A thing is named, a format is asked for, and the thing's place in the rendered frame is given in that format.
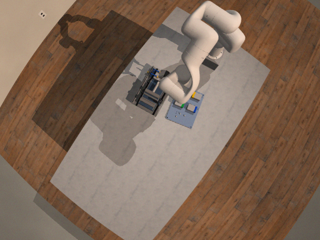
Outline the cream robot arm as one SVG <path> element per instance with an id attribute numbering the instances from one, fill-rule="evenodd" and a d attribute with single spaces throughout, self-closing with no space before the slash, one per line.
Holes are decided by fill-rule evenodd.
<path id="1" fill-rule="evenodd" d="M 184 64 L 171 73 L 161 70 L 158 87 L 179 104 L 185 104 L 199 85 L 199 67 L 204 59 L 216 60 L 222 56 L 224 48 L 234 53 L 241 47 L 245 41 L 239 29 L 241 20 L 237 11 L 225 11 L 209 0 L 204 1 L 181 27 L 181 32 L 191 39 L 181 55 Z M 187 88 L 190 79 L 191 86 Z"/>

